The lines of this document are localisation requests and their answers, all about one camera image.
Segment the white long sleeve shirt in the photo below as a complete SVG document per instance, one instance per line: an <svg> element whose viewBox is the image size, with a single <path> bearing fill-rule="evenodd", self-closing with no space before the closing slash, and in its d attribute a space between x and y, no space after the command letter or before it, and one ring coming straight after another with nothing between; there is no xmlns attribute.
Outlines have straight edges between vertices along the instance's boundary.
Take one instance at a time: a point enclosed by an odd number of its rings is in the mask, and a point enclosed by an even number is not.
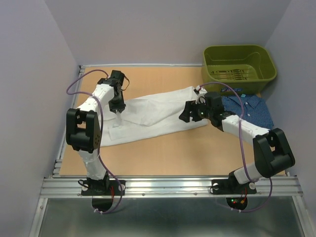
<svg viewBox="0 0 316 237"><path fill-rule="evenodd" d="M106 105L103 108L101 146L130 143L208 125L205 119L189 123L179 119L185 102L196 99L192 86L146 95L125 101L126 107L120 118Z"/></svg>

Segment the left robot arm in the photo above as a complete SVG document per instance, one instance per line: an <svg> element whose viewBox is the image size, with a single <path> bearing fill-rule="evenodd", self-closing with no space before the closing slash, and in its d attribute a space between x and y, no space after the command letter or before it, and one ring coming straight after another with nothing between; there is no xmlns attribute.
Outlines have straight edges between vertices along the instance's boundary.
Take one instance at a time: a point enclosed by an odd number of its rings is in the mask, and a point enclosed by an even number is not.
<svg viewBox="0 0 316 237"><path fill-rule="evenodd" d="M66 142L81 156L87 171L87 179L93 180L93 189L100 195L106 194L110 182L104 179L107 170L100 159L100 145L103 132L103 109L115 115L125 109L123 82L125 77L110 77L98 81L92 93L78 91L88 98L77 108L66 113Z"/></svg>

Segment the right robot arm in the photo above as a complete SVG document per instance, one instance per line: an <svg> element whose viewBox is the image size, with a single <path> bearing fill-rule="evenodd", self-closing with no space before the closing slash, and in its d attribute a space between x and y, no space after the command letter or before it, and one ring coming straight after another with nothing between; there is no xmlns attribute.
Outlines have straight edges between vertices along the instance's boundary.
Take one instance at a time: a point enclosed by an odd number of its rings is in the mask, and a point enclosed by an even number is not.
<svg viewBox="0 0 316 237"><path fill-rule="evenodd" d="M210 102L187 101L179 119L184 122L208 119L219 130L235 135L239 138L243 167L230 174L227 187L233 193L238 193L248 182L272 176L293 167L295 158L285 136L285 133L275 128L269 130L251 124L224 107ZM254 162L246 164L243 142L253 147Z"/></svg>

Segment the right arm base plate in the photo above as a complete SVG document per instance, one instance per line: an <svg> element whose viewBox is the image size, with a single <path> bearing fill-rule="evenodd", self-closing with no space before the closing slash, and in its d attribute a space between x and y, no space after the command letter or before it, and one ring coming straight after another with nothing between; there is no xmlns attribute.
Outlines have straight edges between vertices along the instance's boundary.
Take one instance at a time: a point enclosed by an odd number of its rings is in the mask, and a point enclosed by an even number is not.
<svg viewBox="0 0 316 237"><path fill-rule="evenodd" d="M239 184L229 179L214 179L211 181L210 193L213 195L256 194L256 188L251 189L250 183Z"/></svg>

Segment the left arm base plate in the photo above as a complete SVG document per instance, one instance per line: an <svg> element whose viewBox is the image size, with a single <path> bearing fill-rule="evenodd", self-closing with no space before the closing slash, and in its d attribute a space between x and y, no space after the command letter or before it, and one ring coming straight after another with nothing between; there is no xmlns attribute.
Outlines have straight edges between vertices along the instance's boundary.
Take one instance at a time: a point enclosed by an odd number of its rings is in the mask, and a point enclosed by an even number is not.
<svg viewBox="0 0 316 237"><path fill-rule="evenodd" d="M83 180L79 179L82 196L119 196L125 194L125 180L120 180L120 185L116 180Z"/></svg>

